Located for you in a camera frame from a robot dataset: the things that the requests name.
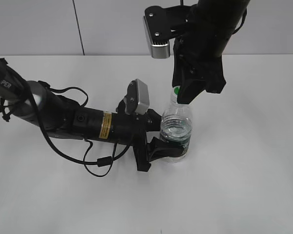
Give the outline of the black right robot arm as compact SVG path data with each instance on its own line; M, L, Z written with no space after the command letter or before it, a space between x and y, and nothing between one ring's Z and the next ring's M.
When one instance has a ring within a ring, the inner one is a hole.
M248 0L200 0L190 7L190 29L174 41L172 86L177 102L191 103L200 93L219 94L226 85L222 54L242 27Z

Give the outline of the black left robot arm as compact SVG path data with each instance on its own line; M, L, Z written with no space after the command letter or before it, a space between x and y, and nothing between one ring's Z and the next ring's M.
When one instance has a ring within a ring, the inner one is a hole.
M116 112L87 108L69 99L62 89L43 81L24 80L7 61L0 58L0 113L5 121L11 116L38 126L47 141L53 138L89 142L110 142L132 148L138 171L146 172L151 163L165 157L179 157L184 149L178 143L154 137L160 131L161 116L149 108L147 85L139 79L127 87Z

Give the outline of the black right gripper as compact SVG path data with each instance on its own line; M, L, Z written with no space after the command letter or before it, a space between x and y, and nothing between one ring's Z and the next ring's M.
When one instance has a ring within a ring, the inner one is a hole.
M174 39L172 87L180 86L177 102L190 104L203 91L219 94L224 78L222 53L227 45L223 32L185 32Z

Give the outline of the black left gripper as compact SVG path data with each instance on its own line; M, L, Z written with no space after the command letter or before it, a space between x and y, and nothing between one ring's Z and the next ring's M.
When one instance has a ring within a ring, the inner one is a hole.
M147 132L159 132L162 116L153 109L148 109L146 115L127 114L126 99L122 99L116 113L112 117L112 138L116 144L124 145L125 148L113 160L120 159L132 147L137 170L148 172L151 162L162 158L168 161L177 161L181 159L187 149L178 141L162 141L153 137L150 143L147 143Z

